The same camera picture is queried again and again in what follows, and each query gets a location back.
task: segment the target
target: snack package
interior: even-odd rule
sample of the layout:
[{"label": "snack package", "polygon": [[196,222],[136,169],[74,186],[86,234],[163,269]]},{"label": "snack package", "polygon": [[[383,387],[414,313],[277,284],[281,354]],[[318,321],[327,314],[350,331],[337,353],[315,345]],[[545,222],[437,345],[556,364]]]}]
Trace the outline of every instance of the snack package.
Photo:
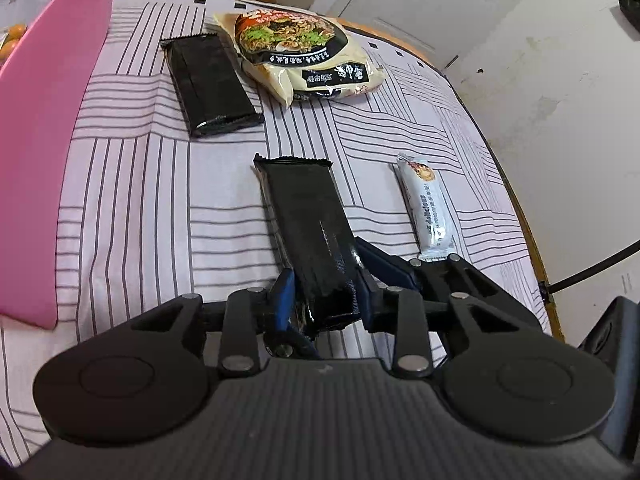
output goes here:
[{"label": "snack package", "polygon": [[217,34],[161,40],[190,137],[264,122],[246,95]]},{"label": "snack package", "polygon": [[345,328],[360,318],[361,270],[331,162],[256,153],[254,164],[284,267],[296,275],[298,328],[306,335]]},{"label": "snack package", "polygon": [[453,252],[453,222],[440,189],[438,176],[428,162],[400,153],[398,169],[418,235],[421,260],[446,258]]},{"label": "snack package", "polygon": [[232,38],[242,69],[285,106],[369,92],[385,79],[382,67],[331,18],[281,9],[214,17]]}]

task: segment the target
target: pink board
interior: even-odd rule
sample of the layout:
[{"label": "pink board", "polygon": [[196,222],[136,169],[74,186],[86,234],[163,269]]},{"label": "pink board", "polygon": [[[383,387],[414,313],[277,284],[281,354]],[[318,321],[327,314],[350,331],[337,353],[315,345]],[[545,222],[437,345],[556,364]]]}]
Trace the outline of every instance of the pink board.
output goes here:
[{"label": "pink board", "polygon": [[0,313],[57,322],[66,154],[112,0],[51,0],[0,69]]}]

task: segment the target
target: circular pad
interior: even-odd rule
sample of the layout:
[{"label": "circular pad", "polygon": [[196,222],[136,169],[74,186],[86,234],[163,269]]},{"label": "circular pad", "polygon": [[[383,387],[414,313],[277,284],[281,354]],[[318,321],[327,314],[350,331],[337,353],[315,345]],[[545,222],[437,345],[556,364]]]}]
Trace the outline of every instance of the circular pad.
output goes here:
[{"label": "circular pad", "polygon": [[204,364],[177,339],[116,329],[46,363],[33,397],[54,434],[86,446],[119,446],[185,422],[208,389]]},{"label": "circular pad", "polygon": [[450,407],[479,430],[533,444],[589,433],[615,400],[602,362],[528,330],[476,336],[445,365],[442,384]]}]

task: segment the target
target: black snack bar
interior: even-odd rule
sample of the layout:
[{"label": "black snack bar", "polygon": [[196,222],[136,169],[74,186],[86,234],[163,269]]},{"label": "black snack bar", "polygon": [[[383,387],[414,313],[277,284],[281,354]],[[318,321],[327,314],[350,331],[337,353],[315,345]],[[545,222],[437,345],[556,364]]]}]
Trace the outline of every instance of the black snack bar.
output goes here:
[{"label": "black snack bar", "polygon": [[359,319],[357,253],[331,162],[256,154],[254,164],[283,264],[296,275],[299,328],[313,336]]},{"label": "black snack bar", "polygon": [[264,121],[249,101],[217,34],[162,40],[191,137],[231,132]]}]

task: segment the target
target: white snack bar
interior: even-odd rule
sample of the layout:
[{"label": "white snack bar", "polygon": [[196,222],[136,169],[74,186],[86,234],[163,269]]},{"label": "white snack bar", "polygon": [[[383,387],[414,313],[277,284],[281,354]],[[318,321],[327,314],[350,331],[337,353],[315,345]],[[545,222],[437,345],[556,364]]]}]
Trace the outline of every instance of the white snack bar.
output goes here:
[{"label": "white snack bar", "polygon": [[453,222],[438,175],[424,158],[400,153],[397,163],[418,235],[418,257],[427,261],[446,258],[453,252]]}]

